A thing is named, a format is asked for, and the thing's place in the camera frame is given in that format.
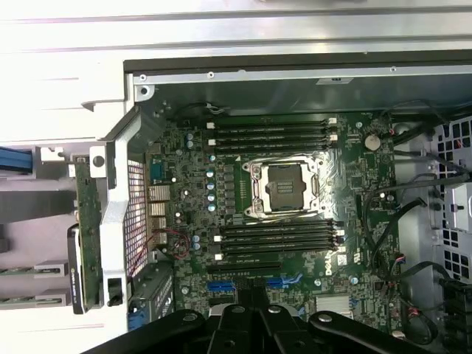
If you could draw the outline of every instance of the mesh grille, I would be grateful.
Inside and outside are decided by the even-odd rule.
[[[146,200],[143,164],[128,160],[130,201],[125,216],[127,275],[134,277],[148,262],[146,251]]]
[[[467,165],[469,161],[464,159],[465,156],[472,155],[471,149],[471,132],[472,119],[467,118],[450,125],[442,127],[442,134],[437,138],[437,152],[440,157],[456,164]],[[439,177],[446,178],[454,176],[455,172],[449,170],[444,165],[439,166]],[[440,186],[441,196],[445,197],[445,188]],[[470,282],[470,262],[468,256],[459,253],[459,248],[464,251],[468,249],[469,242],[461,242],[467,240],[470,235],[455,229],[450,229],[446,218],[447,206],[442,203],[441,227],[442,227],[442,244],[444,246],[444,266],[452,273],[456,280]]]

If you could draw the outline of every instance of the motherboard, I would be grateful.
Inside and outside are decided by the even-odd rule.
[[[400,304],[369,271],[361,229],[365,195],[395,183],[390,128],[367,113],[168,121],[145,155],[147,236],[173,261],[176,309],[208,314],[257,277],[305,320],[333,310],[398,329]],[[374,197],[374,238],[395,198]],[[396,231],[383,251],[395,258]]]

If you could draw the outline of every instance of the cpu socket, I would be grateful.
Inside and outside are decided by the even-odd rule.
[[[247,216],[279,218],[313,213],[319,208],[319,169],[323,161],[312,156],[255,159],[243,165],[251,174],[252,203]]]

